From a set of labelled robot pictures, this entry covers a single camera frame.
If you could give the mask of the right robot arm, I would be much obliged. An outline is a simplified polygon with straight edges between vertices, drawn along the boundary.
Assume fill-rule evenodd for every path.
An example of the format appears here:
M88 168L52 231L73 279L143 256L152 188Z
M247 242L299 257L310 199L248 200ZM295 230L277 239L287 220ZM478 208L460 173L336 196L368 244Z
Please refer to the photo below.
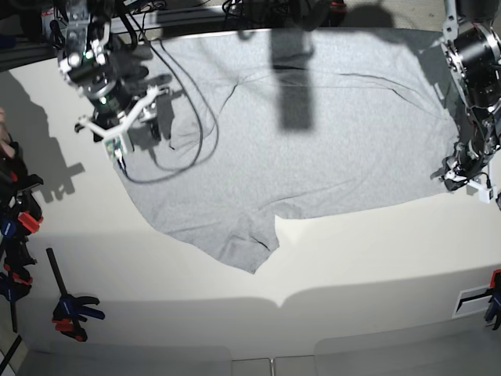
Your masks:
M64 80L93 106L75 125L96 142L139 123L159 141L157 97L169 79L150 77L152 49L140 45L122 1L67 1L66 37L58 57Z

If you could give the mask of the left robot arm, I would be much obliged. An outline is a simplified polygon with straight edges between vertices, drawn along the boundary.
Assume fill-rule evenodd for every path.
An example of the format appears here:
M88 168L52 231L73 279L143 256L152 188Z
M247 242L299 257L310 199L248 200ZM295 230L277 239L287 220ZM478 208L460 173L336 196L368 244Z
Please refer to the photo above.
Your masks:
M442 176L453 192L476 179L500 150L499 1L445 1L441 47L470 130L446 159Z

